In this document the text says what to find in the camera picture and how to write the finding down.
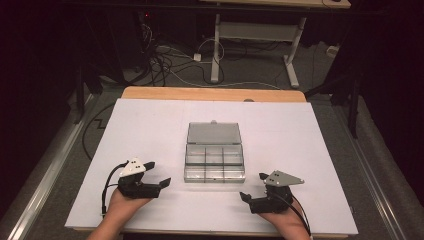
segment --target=desk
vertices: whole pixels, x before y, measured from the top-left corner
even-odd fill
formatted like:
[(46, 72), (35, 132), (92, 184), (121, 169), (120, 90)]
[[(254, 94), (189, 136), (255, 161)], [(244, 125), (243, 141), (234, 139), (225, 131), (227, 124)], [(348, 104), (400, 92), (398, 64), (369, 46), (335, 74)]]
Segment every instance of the desk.
[[(238, 192), (262, 197), (265, 187), (258, 173), (279, 169), (305, 180), (291, 189), (305, 208), (314, 236), (357, 234), (312, 107), (299, 92), (130, 87), (122, 96), (66, 227), (95, 228), (101, 221), (100, 196), (110, 171), (129, 158), (139, 157), (156, 162), (144, 182), (172, 180), (158, 199), (128, 222), (125, 231), (276, 236), (268, 222), (250, 213)], [(262, 102), (240, 102), (246, 98)], [(211, 120), (239, 123), (245, 183), (184, 183), (188, 123)], [(117, 179), (115, 174), (111, 183)]]
[[(205, 2), (235, 3), (235, 4), (259, 4), (271, 6), (287, 6), (301, 8), (335, 8), (348, 9), (350, 3), (348, 0), (334, 2), (332, 0), (202, 0)], [(300, 37), (305, 26), (306, 17), (300, 18), (298, 25), (264, 25), (252, 23), (221, 22), (220, 14), (216, 15), (215, 20), (215, 44), (214, 59), (212, 61), (211, 82), (219, 80), (219, 39), (223, 38), (241, 38), (241, 39), (261, 39), (270, 41), (292, 42), (290, 54), (284, 55), (284, 65), (290, 80), (292, 88), (299, 87), (299, 81), (293, 67), (293, 58), (299, 45)]]

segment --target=gray floor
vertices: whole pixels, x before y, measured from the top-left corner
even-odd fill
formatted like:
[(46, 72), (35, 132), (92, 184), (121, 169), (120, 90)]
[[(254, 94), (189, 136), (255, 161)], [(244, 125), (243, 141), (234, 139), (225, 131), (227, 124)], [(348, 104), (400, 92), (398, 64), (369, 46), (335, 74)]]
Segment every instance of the gray floor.
[[(242, 82), (261, 82), (280, 89), (290, 89), (287, 73), (282, 68), (281, 61), (281, 53), (288, 51), (287, 45), (280, 44), (272, 51), (257, 52), (256, 49), (249, 49), (246, 56), (244, 54), (235, 55), (235, 51), (230, 50), (233, 47), (237, 46), (226, 46), (226, 57), (221, 62), (224, 71), (222, 84), (227, 84), (226, 88), (271, 89), (267, 85), (258, 83), (241, 84)], [(323, 81), (332, 63), (332, 58), (325, 55), (327, 47), (319, 44), (310, 48), (300, 47), (298, 49), (294, 66), (300, 82), (299, 90), (306, 91)], [(244, 51), (244, 48), (237, 47), (237, 49), (241, 53)], [(242, 59), (237, 61), (227, 60), (240, 56)], [(172, 59), (173, 65), (187, 61), (184, 58), (172, 57)], [(206, 77), (209, 76), (208, 65), (202, 66), (205, 69)], [(173, 71), (177, 72), (181, 68), (173, 68)], [(125, 71), (125, 73), (129, 79), (136, 75), (132, 71)], [(193, 86), (187, 83), (206, 85), (202, 80), (202, 71), (197, 67), (176, 74), (179, 78), (170, 75), (167, 78), (166, 86)], [(107, 78), (104, 79), (105, 91), (90, 101), (92, 109), (87, 113), (90, 116), (87, 116), (87, 120), (90, 120), (108, 104), (113, 103), (122, 93), (121, 87), (111, 84)], [(309, 101), (313, 104), (324, 140), (358, 226), (359, 234), (351, 236), (349, 239), (424, 239), (424, 230), (421, 229), (421, 226), (424, 226), (423, 208), (385, 147), (362, 99), (359, 105), (357, 140), (351, 138), (346, 130), (345, 107), (331, 106), (329, 96), (326, 95), (314, 96)], [(88, 155), (94, 154), (111, 111), (112, 108), (107, 108), (96, 117), (102, 121), (93, 121), (88, 125), (84, 138)], [(75, 116), (75, 111), (71, 112), (68, 122), (64, 124), (61, 132), (58, 133), (44, 158), (34, 169), (27, 184), (2, 219), (0, 239), (8, 238), (56, 154), (62, 150), (62, 143), (64, 138), (70, 135), (69, 129), (73, 126)], [(44, 207), (37, 215), (25, 239), (85, 239), (88, 235), (88, 233), (64, 227), (72, 203), (90, 164), (82, 144), (83, 130), (86, 126), (82, 128), (73, 142), (62, 171), (49, 191)], [(157, 236), (150, 235), (142, 237), (142, 239), (157, 238)], [(204, 239), (204, 237), (192, 236), (190, 239)]]

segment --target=white desk frame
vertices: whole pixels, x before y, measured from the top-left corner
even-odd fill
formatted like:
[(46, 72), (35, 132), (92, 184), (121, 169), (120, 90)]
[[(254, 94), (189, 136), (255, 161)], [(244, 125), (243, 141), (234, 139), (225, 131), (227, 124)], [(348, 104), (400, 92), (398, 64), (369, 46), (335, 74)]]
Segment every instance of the white desk frame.
[[(347, 0), (333, 2), (331, 0), (203, 0), (207, 2), (220, 3), (245, 3), (245, 4), (265, 4), (265, 5), (285, 5), (295, 7), (329, 7), (329, 8), (350, 8)], [(299, 45), (300, 38), (306, 23), (306, 18), (301, 18), (297, 25), (269, 25), (252, 23), (221, 22), (220, 14), (215, 20), (215, 45), (214, 59), (212, 60), (211, 82), (219, 80), (219, 40), (220, 38), (239, 38), (253, 40), (286, 41), (292, 42), (290, 54), (284, 55), (284, 66), (292, 88), (299, 88), (296, 72), (293, 67), (293, 59)]]

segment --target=white table surface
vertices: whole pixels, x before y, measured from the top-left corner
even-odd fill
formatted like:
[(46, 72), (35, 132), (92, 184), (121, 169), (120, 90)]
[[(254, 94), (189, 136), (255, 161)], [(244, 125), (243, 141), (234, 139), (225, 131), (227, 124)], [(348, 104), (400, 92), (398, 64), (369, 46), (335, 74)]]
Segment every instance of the white table surface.
[[(188, 125), (212, 120), (239, 123), (244, 184), (184, 183)], [(258, 173), (280, 170), (305, 180), (291, 190), (313, 234), (358, 233), (309, 103), (118, 99), (66, 227), (92, 229), (100, 223), (106, 179), (115, 166), (133, 157), (156, 162), (143, 182), (172, 180), (127, 223), (127, 231), (275, 235), (271, 224), (250, 213), (239, 192), (263, 197)], [(111, 183), (117, 183), (119, 172)]]

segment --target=hand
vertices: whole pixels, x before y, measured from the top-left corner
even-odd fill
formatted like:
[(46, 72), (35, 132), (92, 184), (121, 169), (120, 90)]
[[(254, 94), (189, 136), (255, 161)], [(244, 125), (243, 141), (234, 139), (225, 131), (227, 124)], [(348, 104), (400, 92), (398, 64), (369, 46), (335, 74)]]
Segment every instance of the hand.
[(134, 216), (137, 210), (151, 200), (151, 198), (127, 198), (118, 189), (115, 189), (110, 198), (109, 207), (103, 221), (87, 239), (117, 239), (122, 228)]
[[(299, 213), (302, 213), (296, 199), (293, 199), (292, 205)], [(281, 213), (258, 213), (258, 215), (274, 225), (286, 240), (310, 240), (302, 220), (291, 208)]]

